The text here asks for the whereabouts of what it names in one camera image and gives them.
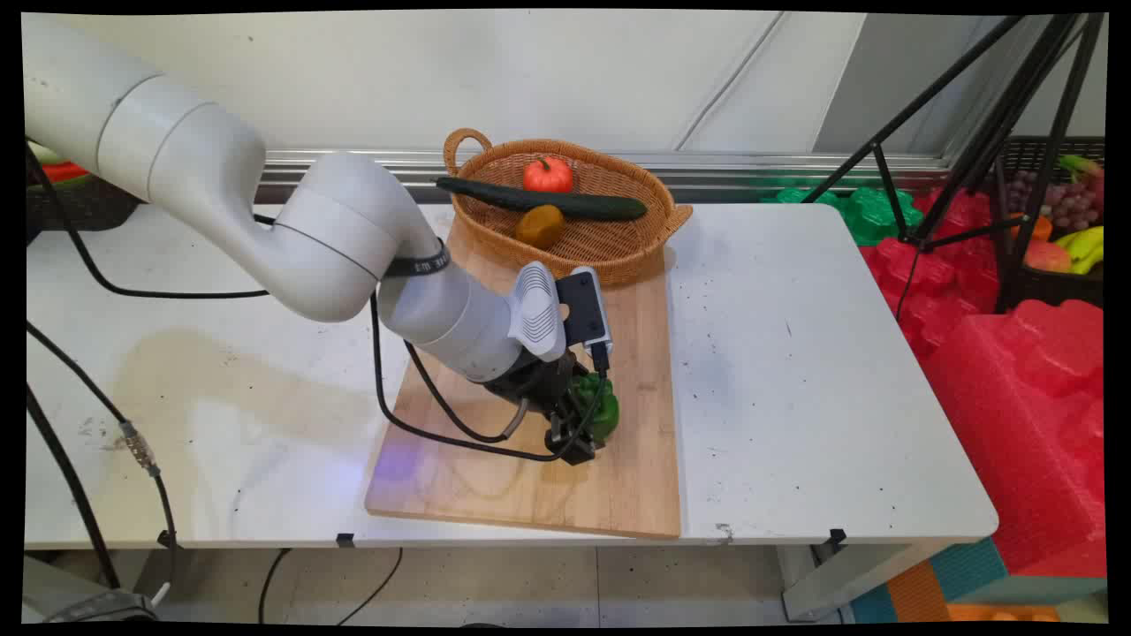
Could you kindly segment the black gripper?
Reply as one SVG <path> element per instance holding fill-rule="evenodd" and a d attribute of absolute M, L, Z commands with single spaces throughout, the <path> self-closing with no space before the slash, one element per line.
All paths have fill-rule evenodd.
<path fill-rule="evenodd" d="M 517 407 L 510 423 L 512 427 L 520 426 L 527 413 L 539 413 L 549 419 L 546 450 L 563 454 L 570 466 L 580 466 L 596 458 L 596 452 L 602 448 L 589 431 L 581 431 L 573 439 L 573 432 L 582 426 L 585 416 L 582 398 L 575 383 L 589 373 L 570 351 L 554 361 L 523 352 L 506 373 L 484 383 L 484 388 Z"/>

